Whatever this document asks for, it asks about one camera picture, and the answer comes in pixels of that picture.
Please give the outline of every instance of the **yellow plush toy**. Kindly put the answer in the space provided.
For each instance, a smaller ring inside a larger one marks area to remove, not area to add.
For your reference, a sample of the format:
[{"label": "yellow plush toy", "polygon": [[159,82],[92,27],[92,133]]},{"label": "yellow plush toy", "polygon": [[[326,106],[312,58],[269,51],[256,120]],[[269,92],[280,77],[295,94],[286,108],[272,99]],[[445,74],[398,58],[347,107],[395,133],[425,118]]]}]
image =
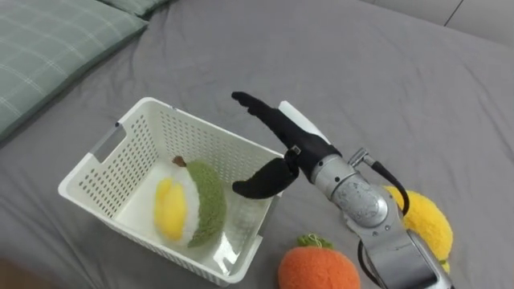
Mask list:
[{"label": "yellow plush toy", "polygon": [[[403,208],[400,192],[392,186],[385,186],[385,188],[393,195],[400,208]],[[453,244],[450,223],[428,197],[410,190],[407,190],[407,194],[410,208],[403,218],[405,227],[418,233],[425,240],[444,270],[450,273],[450,264],[447,262]]]}]

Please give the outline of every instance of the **stuffed toy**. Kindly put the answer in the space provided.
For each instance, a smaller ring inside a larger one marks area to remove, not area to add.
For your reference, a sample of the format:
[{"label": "stuffed toy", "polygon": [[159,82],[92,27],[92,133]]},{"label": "stuffed toy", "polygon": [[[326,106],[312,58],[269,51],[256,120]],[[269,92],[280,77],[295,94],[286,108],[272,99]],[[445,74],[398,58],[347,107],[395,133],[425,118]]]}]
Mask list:
[{"label": "stuffed toy", "polygon": [[314,234],[298,238],[279,265],[280,289],[360,289],[353,263]]},{"label": "stuffed toy", "polygon": [[218,234],[225,222],[226,200],[214,168],[201,161],[188,164],[175,157],[173,178],[157,185],[154,223],[170,241],[196,247]]},{"label": "stuffed toy", "polygon": [[[403,208],[403,198],[395,187],[385,187],[394,197],[398,206]],[[444,270],[450,273],[448,257],[453,244],[453,231],[443,212],[428,198],[420,193],[407,190],[410,208],[403,223],[407,229],[418,233],[430,247],[435,257],[443,265]]]}]

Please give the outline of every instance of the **gray bed sheet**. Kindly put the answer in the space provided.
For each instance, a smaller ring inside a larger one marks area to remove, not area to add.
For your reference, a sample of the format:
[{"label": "gray bed sheet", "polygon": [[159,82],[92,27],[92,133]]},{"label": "gray bed sheet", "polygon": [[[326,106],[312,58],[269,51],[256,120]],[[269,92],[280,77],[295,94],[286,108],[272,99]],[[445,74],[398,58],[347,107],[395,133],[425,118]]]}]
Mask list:
[{"label": "gray bed sheet", "polygon": [[[361,146],[433,199],[455,232],[457,288],[512,289],[514,54],[350,0],[184,0],[0,149],[0,249],[69,288],[212,288],[63,200],[57,186],[141,97],[272,149],[234,101],[288,100],[349,156]],[[378,184],[380,177],[364,170]],[[284,194],[247,277],[277,288],[296,236],[318,233],[357,264],[357,238],[302,177]],[[375,286],[361,274],[362,288]]]}]

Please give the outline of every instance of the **pillow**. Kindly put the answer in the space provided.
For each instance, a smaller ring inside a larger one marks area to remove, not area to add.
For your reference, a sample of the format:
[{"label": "pillow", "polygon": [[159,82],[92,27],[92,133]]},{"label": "pillow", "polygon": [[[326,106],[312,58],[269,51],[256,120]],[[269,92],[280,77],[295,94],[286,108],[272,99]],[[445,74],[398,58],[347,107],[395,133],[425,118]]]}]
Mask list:
[{"label": "pillow", "polygon": [[1,0],[0,140],[145,26],[95,0]]},{"label": "pillow", "polygon": [[100,0],[136,16],[144,16],[169,0]]}]

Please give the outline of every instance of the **robotic arm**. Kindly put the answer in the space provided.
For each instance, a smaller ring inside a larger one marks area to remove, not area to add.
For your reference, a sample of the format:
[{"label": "robotic arm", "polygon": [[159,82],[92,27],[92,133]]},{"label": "robotic arm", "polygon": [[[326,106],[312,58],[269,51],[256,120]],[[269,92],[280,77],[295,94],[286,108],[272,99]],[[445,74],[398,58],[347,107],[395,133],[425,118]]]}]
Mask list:
[{"label": "robotic arm", "polygon": [[[402,224],[409,205],[406,191],[364,149],[347,162],[316,126],[288,103],[282,103],[278,109],[270,108],[245,92],[234,92],[232,98],[264,122],[288,148],[284,158],[268,162],[246,181],[236,181],[236,193],[254,199],[271,197],[286,189],[301,169],[341,209],[346,224],[361,239],[359,261],[379,287],[454,289],[428,245]],[[405,200],[402,212],[385,189],[363,178],[357,170],[361,162],[398,188]],[[363,247],[373,273],[363,262]]]}]

